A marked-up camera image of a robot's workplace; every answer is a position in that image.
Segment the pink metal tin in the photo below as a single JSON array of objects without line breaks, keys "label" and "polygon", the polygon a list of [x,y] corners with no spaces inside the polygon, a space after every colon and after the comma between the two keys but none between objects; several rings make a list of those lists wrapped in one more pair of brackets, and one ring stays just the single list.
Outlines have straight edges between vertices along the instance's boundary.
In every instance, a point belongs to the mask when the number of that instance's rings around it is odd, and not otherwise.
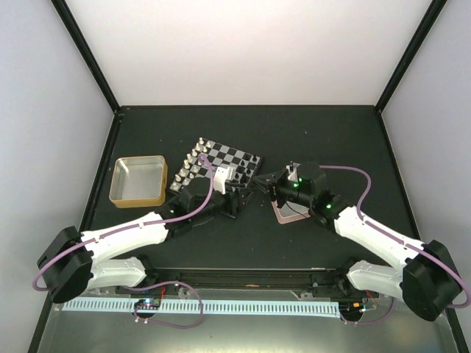
[{"label": "pink metal tin", "polygon": [[307,207],[293,202],[286,202],[281,208],[277,206],[277,202],[272,202],[272,208],[279,224],[288,224],[311,217]]}]

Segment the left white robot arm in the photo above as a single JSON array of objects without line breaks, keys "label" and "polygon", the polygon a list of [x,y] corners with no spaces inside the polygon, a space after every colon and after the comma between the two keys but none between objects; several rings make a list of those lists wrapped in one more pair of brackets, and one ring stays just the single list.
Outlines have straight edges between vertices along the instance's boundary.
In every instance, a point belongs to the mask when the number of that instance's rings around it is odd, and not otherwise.
[{"label": "left white robot arm", "polygon": [[122,259],[123,254],[177,238],[218,214],[236,218],[254,191],[240,183],[195,179],[164,205],[134,221],[85,232],[66,227],[38,259],[33,287],[46,291],[55,304],[105,287],[135,287],[151,293],[157,287],[157,274],[144,256]]}]

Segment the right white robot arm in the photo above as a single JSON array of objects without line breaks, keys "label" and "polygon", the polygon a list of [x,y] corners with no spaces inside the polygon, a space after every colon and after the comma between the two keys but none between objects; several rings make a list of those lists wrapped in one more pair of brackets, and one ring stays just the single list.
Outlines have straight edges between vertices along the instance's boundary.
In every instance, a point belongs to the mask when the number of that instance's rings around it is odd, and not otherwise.
[{"label": "right white robot arm", "polygon": [[470,293],[442,243],[409,238],[363,213],[361,201],[347,203],[330,191],[325,167],[294,163],[257,176],[254,182],[278,207],[291,202],[307,208],[318,225],[385,261],[374,265],[359,260],[336,275],[334,285],[342,296],[372,290],[402,301],[426,321],[435,321],[447,308],[458,307],[454,300],[460,293]]}]

